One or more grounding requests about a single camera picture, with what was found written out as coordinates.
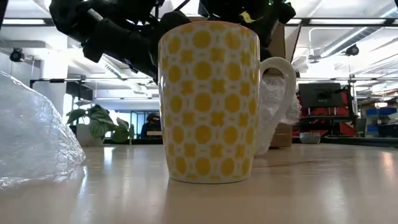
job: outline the mug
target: mug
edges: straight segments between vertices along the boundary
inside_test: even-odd
[[[161,38],[160,115],[172,179],[221,184],[250,176],[259,82],[268,68],[280,70],[286,79],[285,97],[276,112],[283,115],[295,93],[295,72],[282,58],[260,62],[259,39],[252,30],[201,21],[176,27]]]

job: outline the plastic wrap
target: plastic wrap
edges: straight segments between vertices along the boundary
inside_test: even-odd
[[[269,144],[275,133],[269,129],[269,121],[274,116],[285,94],[285,80],[282,77],[264,77],[260,84],[259,126],[257,131],[257,155],[268,151]],[[280,123],[294,124],[300,118],[301,106],[296,96]]]
[[[0,73],[0,189],[68,177],[85,153],[53,104]]]

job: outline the mug handle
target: mug handle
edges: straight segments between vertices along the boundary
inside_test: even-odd
[[[285,79],[285,95],[283,100],[280,102],[278,110],[275,112],[271,121],[269,123],[268,131],[274,131],[280,120],[285,115],[288,110],[294,94],[296,92],[296,73],[293,66],[286,59],[281,57],[272,57],[266,59],[260,63],[260,73],[261,75],[268,68],[276,68],[282,72]]]

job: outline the potted plant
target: potted plant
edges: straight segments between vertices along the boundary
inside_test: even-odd
[[[78,106],[90,104],[93,105],[93,102],[79,101],[76,103]],[[129,123],[123,119],[117,118],[117,124],[114,124],[109,115],[109,111],[100,105],[95,104],[86,110],[81,108],[75,109],[67,113],[67,116],[69,117],[67,124],[72,124],[72,122],[79,118],[88,117],[90,119],[88,127],[94,139],[103,140],[108,131],[114,132],[112,135],[112,141],[114,142],[124,142],[129,138]]]

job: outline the ceiling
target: ceiling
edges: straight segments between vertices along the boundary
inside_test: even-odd
[[[166,0],[160,8],[160,16],[176,8],[183,0]],[[189,16],[197,16],[199,0],[191,0],[182,11]],[[329,18],[354,18],[354,17],[381,17],[386,11],[395,8],[393,0],[291,0],[297,11],[297,17],[329,17]],[[6,18],[50,18],[47,10],[49,0],[9,0]],[[382,28],[373,34],[357,42],[360,49],[359,55],[348,58],[340,53],[331,57],[311,59],[311,54],[316,54],[327,48],[333,47],[339,40],[343,40],[361,27],[333,27],[320,29],[303,27],[297,43],[293,65],[301,73],[302,77],[348,77],[355,73],[359,77],[397,77],[398,65],[395,54],[398,54],[398,29]],[[286,27],[288,36],[294,27]],[[124,77],[137,78],[132,82],[101,82],[88,83],[90,88],[97,90],[128,90],[147,91],[154,93],[150,79],[143,73],[135,74],[128,67],[105,57],[101,63],[93,63],[84,58],[78,43],[61,34],[54,27],[3,27],[0,40],[4,41],[33,41],[46,43],[42,48],[29,48],[26,51],[30,55],[40,58],[46,51],[63,49],[68,51],[67,60],[70,61],[68,73],[70,77],[84,75],[95,78],[113,78],[105,65],[111,65]],[[361,93],[369,92],[376,82],[359,82],[364,89]]]

